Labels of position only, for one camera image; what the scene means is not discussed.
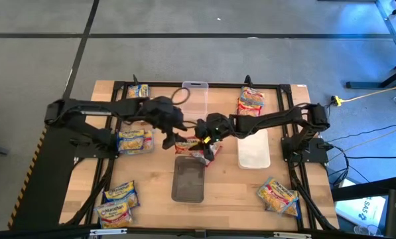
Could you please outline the silver aluminium bracket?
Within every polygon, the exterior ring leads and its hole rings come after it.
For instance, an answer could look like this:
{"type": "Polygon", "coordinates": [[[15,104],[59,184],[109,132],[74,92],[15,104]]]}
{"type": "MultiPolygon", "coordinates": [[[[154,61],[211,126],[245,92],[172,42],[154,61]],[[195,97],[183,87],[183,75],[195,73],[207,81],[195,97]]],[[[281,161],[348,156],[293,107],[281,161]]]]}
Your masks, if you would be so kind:
{"type": "Polygon", "coordinates": [[[110,228],[110,229],[93,229],[90,230],[89,236],[106,236],[114,234],[126,234],[126,228],[110,228]]]}
{"type": "Polygon", "coordinates": [[[274,232],[273,237],[283,239],[312,239],[311,234],[301,234],[295,232],[274,232]]]}

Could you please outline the black furniture bar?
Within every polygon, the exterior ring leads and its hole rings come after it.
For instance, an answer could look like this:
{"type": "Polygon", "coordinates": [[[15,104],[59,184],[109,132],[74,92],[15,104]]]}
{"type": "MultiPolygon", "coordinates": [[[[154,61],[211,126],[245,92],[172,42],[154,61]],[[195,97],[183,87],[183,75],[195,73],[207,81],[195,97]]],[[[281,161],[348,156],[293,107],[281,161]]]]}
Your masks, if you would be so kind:
{"type": "Polygon", "coordinates": [[[334,202],[354,200],[388,195],[389,191],[396,191],[396,177],[332,189],[332,198],[334,202]]]}

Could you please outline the grey desk frame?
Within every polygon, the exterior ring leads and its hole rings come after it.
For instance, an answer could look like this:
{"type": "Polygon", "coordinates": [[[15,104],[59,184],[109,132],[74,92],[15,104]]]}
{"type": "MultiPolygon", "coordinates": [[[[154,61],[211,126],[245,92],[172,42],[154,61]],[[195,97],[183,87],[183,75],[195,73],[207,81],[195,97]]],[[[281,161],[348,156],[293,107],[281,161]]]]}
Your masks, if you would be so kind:
{"type": "Polygon", "coordinates": [[[382,16],[383,21],[385,23],[385,26],[387,27],[389,34],[393,37],[393,41],[396,45],[396,31],[395,31],[391,21],[389,20],[387,13],[385,12],[385,10],[379,0],[375,1],[375,5],[378,8],[378,11],[379,11],[380,15],[382,16]]]}

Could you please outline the white plastic bin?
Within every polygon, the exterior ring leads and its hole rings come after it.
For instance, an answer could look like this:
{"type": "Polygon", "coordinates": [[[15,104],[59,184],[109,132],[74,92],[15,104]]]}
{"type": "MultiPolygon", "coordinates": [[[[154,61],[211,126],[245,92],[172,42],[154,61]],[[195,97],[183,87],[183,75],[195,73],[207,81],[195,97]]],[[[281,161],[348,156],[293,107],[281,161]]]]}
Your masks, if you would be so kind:
{"type": "Polygon", "coordinates": [[[266,169],[271,165],[266,129],[237,141],[237,162],[241,169],[266,169]]]}

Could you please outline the blue-edged red ramen pack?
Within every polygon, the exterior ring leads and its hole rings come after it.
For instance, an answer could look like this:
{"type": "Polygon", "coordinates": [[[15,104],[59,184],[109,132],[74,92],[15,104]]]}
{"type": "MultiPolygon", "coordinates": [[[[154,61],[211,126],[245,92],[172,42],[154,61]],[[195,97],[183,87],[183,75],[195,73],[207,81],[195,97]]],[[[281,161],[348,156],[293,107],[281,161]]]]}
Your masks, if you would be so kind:
{"type": "Polygon", "coordinates": [[[241,96],[240,100],[247,104],[256,105],[256,106],[264,106],[265,104],[265,95],[264,93],[244,86],[241,88],[241,96]]]}
{"type": "Polygon", "coordinates": [[[133,222],[126,200],[117,200],[101,204],[94,208],[103,229],[125,228],[133,222]]]}
{"type": "Polygon", "coordinates": [[[298,195],[294,191],[288,190],[273,177],[269,177],[259,187],[257,196],[279,214],[284,213],[298,201],[298,195]]]}
{"type": "Polygon", "coordinates": [[[139,155],[144,153],[151,153],[154,149],[154,139],[153,139],[153,131],[145,130],[144,140],[143,140],[143,148],[136,150],[127,150],[127,155],[139,155]]]}

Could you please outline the black hazard-striped floor mat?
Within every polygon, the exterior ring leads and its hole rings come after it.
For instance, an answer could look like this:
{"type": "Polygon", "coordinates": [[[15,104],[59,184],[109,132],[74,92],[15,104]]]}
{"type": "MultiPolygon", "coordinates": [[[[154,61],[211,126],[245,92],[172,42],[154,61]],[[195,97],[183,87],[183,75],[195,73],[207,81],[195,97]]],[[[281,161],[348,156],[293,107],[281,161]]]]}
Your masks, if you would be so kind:
{"type": "Polygon", "coordinates": [[[8,221],[9,230],[38,230],[59,226],[74,168],[74,142],[84,138],[69,129],[43,129],[8,221]]]}

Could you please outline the smoky dark plastic bin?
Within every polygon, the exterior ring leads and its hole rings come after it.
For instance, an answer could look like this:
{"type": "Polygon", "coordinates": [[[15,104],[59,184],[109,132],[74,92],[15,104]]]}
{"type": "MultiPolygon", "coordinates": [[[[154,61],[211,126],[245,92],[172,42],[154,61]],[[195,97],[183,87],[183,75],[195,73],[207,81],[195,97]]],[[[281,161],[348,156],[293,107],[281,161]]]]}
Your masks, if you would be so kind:
{"type": "Polygon", "coordinates": [[[172,200],[201,203],[204,200],[205,168],[201,158],[178,156],[174,162],[172,200]]]}

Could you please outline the white printed box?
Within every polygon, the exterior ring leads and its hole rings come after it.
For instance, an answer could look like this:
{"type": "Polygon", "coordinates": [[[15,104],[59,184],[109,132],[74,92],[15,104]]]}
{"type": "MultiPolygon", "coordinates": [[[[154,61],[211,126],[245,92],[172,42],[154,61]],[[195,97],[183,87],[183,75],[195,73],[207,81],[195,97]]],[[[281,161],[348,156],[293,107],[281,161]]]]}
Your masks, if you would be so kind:
{"type": "Polygon", "coordinates": [[[336,213],[360,226],[379,226],[383,208],[383,197],[365,197],[362,199],[335,202],[336,213]]]}

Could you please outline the black desk leg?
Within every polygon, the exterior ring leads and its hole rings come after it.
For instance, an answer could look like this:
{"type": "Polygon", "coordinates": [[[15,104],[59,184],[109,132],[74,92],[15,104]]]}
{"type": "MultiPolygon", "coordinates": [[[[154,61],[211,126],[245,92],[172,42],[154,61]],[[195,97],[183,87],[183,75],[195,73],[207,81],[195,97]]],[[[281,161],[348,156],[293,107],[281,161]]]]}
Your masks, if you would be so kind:
{"type": "Polygon", "coordinates": [[[348,89],[384,90],[396,87],[396,66],[392,69],[392,75],[382,82],[346,82],[348,89]]]}

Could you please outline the clear plastic bin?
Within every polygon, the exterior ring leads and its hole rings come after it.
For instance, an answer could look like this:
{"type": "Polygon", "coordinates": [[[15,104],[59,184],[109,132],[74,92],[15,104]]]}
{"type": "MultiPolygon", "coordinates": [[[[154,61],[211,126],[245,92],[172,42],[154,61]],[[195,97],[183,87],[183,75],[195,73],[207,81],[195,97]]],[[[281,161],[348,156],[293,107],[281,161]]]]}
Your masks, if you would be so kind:
{"type": "Polygon", "coordinates": [[[187,101],[180,105],[184,119],[187,121],[205,119],[208,113],[208,83],[185,81],[182,87],[189,89],[189,92],[182,91],[183,98],[189,95],[187,101]]]}

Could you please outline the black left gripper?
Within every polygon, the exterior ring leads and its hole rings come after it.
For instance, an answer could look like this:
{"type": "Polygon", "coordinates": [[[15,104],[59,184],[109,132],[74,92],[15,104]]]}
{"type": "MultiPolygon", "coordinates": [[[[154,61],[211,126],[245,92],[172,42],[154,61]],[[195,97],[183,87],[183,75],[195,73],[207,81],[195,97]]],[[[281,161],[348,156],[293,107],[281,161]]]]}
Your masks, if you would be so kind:
{"type": "Polygon", "coordinates": [[[143,116],[145,121],[154,128],[165,131],[162,148],[169,149],[176,141],[187,141],[183,133],[187,132],[183,124],[184,115],[172,100],[166,96],[158,96],[143,102],[143,116]]]}

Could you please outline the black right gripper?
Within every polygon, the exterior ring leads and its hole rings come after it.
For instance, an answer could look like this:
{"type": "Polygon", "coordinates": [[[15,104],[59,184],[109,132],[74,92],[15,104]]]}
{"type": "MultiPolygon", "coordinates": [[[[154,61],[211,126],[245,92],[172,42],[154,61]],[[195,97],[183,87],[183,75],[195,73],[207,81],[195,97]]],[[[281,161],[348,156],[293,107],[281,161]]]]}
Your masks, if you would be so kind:
{"type": "Polygon", "coordinates": [[[203,141],[204,144],[201,141],[197,141],[188,150],[203,151],[205,160],[213,161],[216,146],[207,143],[222,141],[232,135],[233,129],[229,118],[219,113],[208,114],[205,120],[198,119],[195,126],[195,137],[203,141]]]}

